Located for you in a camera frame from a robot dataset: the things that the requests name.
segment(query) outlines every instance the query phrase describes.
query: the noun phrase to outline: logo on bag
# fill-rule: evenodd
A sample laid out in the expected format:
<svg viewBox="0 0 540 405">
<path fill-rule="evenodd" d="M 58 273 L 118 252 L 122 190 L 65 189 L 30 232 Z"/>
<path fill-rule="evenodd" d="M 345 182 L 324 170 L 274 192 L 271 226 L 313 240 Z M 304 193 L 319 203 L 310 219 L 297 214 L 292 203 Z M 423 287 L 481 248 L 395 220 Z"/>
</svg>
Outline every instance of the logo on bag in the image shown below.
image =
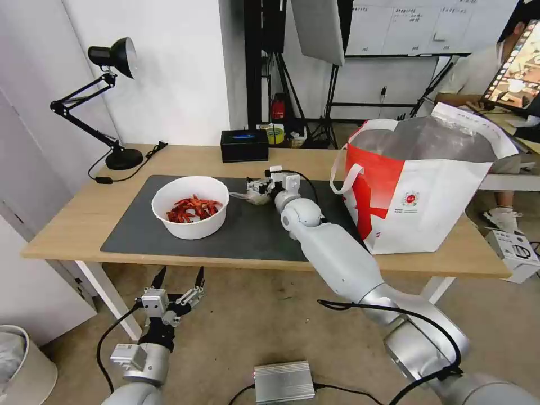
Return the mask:
<svg viewBox="0 0 540 405">
<path fill-rule="evenodd" d="M 417 192 L 406 192 L 405 197 L 401 199 L 401 204 L 403 206 L 416 206 L 418 204 L 418 196 Z"/>
</svg>

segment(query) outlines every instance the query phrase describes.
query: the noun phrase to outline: bag handle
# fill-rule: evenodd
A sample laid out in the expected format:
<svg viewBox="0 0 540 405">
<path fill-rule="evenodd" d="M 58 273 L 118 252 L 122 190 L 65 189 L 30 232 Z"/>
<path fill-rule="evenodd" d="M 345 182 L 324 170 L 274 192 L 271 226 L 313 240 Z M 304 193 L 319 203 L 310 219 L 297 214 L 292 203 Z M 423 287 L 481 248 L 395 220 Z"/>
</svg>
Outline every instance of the bag handle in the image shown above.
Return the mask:
<svg viewBox="0 0 540 405">
<path fill-rule="evenodd" d="M 347 173 L 347 176 L 345 177 L 345 181 L 343 182 L 341 189 L 338 190 L 336 188 L 336 186 L 334 185 L 334 180 L 336 178 L 338 166 L 341 162 L 341 156 L 343 155 L 343 150 L 346 150 L 346 149 L 347 149 L 347 144 L 343 145 L 343 147 L 337 152 L 336 160 L 334 160 L 332 171 L 330 172 L 330 188 L 332 189 L 334 194 L 338 194 L 338 195 L 344 194 L 347 191 L 349 191 L 351 187 L 353 186 L 353 183 L 356 180 L 356 177 L 359 174 L 364 174 L 364 167 L 360 166 L 358 163 L 355 163 L 350 168 L 349 173 Z"/>
</svg>

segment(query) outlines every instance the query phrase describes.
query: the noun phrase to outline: black desk lamp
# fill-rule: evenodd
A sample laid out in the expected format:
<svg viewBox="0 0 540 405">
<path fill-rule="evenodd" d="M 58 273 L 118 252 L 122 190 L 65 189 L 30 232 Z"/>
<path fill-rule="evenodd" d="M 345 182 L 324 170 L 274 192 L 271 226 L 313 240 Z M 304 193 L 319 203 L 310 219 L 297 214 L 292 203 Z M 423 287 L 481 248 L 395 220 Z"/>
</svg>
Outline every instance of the black desk lamp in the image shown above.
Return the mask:
<svg viewBox="0 0 540 405">
<path fill-rule="evenodd" d="M 137 149 L 124 148 L 120 145 L 118 139 L 90 127 L 70 113 L 75 107 L 114 87 L 117 75 L 110 68 L 114 67 L 123 75 L 133 79 L 133 72 L 137 68 L 137 54 L 133 42 L 129 37 L 125 37 L 117 40 L 110 48 L 91 46 L 88 48 L 88 57 L 92 63 L 99 66 L 105 73 L 99 79 L 88 83 L 86 86 L 68 94 L 66 97 L 51 102 L 51 110 L 111 148 L 111 153 L 105 159 L 105 164 L 109 169 L 126 170 L 134 168 L 143 161 L 141 152 Z M 107 85 L 88 96 L 75 97 L 100 82 L 105 82 Z"/>
</svg>

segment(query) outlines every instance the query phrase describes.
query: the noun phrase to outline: gray desk mat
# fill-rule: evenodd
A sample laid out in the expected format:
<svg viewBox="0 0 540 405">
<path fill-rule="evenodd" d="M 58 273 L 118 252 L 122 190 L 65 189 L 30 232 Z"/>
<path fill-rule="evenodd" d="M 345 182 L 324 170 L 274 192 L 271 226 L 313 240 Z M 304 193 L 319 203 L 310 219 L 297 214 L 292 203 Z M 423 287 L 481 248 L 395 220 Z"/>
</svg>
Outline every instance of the gray desk mat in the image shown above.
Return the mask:
<svg viewBox="0 0 540 405">
<path fill-rule="evenodd" d="M 152 175 L 118 224 L 101 246 L 115 253 L 171 255 L 189 257 L 306 261 L 300 244 L 291 239 L 281 225 L 274 204 L 255 206 L 231 198 L 223 226 L 198 240 L 183 240 L 171 235 L 152 212 L 151 202 L 172 175 Z M 245 192 L 245 178 L 220 178 L 229 191 Z M 300 192 L 311 198 L 313 192 L 301 181 Z M 358 241 L 358 231 L 340 196 L 334 195 L 328 181 L 314 181 L 319 205 L 330 222 L 343 226 Z"/>
</svg>

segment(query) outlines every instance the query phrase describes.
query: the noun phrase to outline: sneaker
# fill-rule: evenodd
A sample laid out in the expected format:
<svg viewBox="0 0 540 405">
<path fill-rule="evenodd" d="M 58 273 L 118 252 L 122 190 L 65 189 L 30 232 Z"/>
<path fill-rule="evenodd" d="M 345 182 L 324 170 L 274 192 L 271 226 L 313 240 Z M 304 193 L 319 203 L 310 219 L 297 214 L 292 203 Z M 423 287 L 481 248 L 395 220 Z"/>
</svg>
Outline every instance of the sneaker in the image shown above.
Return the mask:
<svg viewBox="0 0 540 405">
<path fill-rule="evenodd" d="M 521 232 L 521 230 L 518 228 L 518 220 L 516 219 L 518 217 L 521 217 L 522 214 L 518 214 L 511 208 L 493 208 L 489 211 L 483 212 L 482 216 L 491 225 L 499 228 L 501 231 L 525 236 L 525 234 Z"/>
</svg>

